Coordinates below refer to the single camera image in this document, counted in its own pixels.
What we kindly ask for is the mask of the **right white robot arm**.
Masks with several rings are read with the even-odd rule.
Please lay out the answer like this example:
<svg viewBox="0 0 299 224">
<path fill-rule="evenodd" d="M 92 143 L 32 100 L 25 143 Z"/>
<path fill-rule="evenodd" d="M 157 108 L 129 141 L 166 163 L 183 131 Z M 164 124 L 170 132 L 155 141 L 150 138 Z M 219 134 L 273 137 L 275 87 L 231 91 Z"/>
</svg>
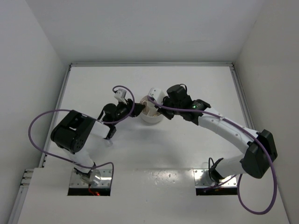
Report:
<svg viewBox="0 0 299 224">
<path fill-rule="evenodd" d="M 241 155 L 228 159 L 219 158 L 204 174 L 203 184 L 218 184 L 231 175 L 249 174 L 260 179 L 270 167 L 268 159 L 275 161 L 278 154 L 271 132 L 258 132 L 232 125 L 232 121 L 224 118 L 209 103 L 192 100 L 186 86 L 174 85 L 163 94 L 161 90 L 153 90 L 149 94 L 159 104 L 158 112 L 168 119 L 175 115 L 197 126 L 206 128 L 221 136 L 241 151 Z"/>
</svg>

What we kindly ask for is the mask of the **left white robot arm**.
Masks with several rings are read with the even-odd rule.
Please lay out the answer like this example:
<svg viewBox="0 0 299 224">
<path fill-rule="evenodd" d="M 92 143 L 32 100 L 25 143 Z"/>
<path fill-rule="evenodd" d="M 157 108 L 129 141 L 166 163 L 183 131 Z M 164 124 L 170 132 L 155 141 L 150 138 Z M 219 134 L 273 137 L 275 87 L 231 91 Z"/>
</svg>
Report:
<svg viewBox="0 0 299 224">
<path fill-rule="evenodd" d="M 144 108 L 145 105 L 135 103 L 131 99 L 119 102 L 117 105 L 110 103 L 103 107 L 99 120 L 72 110 L 53 129 L 50 138 L 75 163 L 76 174 L 92 182 L 97 171 L 94 168 L 95 162 L 84 149 L 88 137 L 94 135 L 110 140 L 116 132 L 115 125 L 121 119 L 127 115 L 137 117 Z"/>
</svg>

